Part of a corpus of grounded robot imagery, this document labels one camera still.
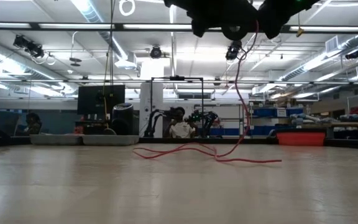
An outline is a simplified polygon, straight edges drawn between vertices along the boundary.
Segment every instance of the gray bin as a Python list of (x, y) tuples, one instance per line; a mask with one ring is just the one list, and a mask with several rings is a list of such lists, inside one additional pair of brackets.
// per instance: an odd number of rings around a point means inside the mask
[(86, 135), (82, 138), (86, 146), (130, 146), (139, 142), (139, 136)]
[(62, 134), (31, 134), (31, 143), (37, 146), (79, 146), (82, 137)]

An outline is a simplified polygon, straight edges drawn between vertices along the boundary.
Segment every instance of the beige floor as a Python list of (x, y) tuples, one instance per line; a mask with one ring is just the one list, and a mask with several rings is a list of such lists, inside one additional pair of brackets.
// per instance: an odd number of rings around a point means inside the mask
[(149, 161), (131, 149), (0, 148), (0, 223), (358, 224), (358, 149), (250, 145), (231, 156), (283, 159), (272, 165), (197, 152)]

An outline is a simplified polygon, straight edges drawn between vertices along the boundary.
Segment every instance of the ceiling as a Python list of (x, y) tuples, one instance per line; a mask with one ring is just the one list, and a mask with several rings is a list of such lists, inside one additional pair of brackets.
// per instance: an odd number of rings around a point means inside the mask
[[(104, 21), (110, 18), (110, 0), (92, 0)], [(314, 5), (308, 11), (299, 15), (303, 25), (358, 26), (358, 1), (335, 1), (321, 9), (324, 1)], [(260, 1), (254, 1), (258, 7)], [(129, 3), (124, 4), (124, 10), (129, 10)], [(123, 16), (119, 11), (119, 1), (116, 2), (113, 22), (150, 22), (169, 23), (169, 8), (164, 4), (135, 1), (135, 11), (130, 16)], [(86, 22), (79, 10), (70, 0), (32, 0), (32, 1), (1, 1), (0, 21), (4, 22)], [(190, 23), (186, 12), (177, 9), (175, 22)], [(298, 15), (293, 16), (289, 24), (297, 26)], [(63, 31), (7, 31), (0, 30), (0, 45), (30, 58), (24, 51), (12, 45), (17, 34), (25, 35), (28, 39), (43, 45), (57, 60), (54, 65), (43, 64), (45, 68), (66, 78), (79, 79), (89, 76), (90, 79), (103, 79), (106, 68), (107, 43), (97, 32), (79, 32), (75, 35), (73, 56), (83, 60), (80, 67), (72, 67), (71, 57), (72, 32)], [(230, 40), (221, 33), (205, 33), (203, 38), (197, 38), (189, 32), (177, 32), (177, 75), (187, 77), (204, 77), (213, 79), (221, 77), (233, 80), (236, 66), (226, 62), (225, 54)], [(253, 34), (248, 34), (243, 43)], [(119, 45), (125, 50), (134, 52), (141, 63), (149, 60), (148, 53), (153, 45), (159, 45), (163, 52), (172, 55), (172, 38), (169, 32), (116, 32), (114, 33)], [(325, 42), (334, 34), (280, 34), (273, 40), (268, 40), (264, 34), (258, 35), (254, 49), (241, 66), (240, 77), (243, 80), (269, 80), (269, 71), (284, 71), (303, 62), (309, 56), (325, 48)], [(171, 75), (170, 59), (163, 58), (165, 75)], [(323, 75), (338, 69), (340, 60), (314, 69)], [(137, 78), (137, 72), (114, 68), (117, 79)], [(253, 85), (243, 85), (251, 89)]]

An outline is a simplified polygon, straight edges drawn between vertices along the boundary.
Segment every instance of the white shirt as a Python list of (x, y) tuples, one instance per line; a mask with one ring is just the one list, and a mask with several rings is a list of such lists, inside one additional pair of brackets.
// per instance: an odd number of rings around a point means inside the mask
[(192, 132), (196, 131), (187, 122), (182, 121), (175, 125), (172, 125), (169, 129), (169, 133), (173, 138), (190, 138)]

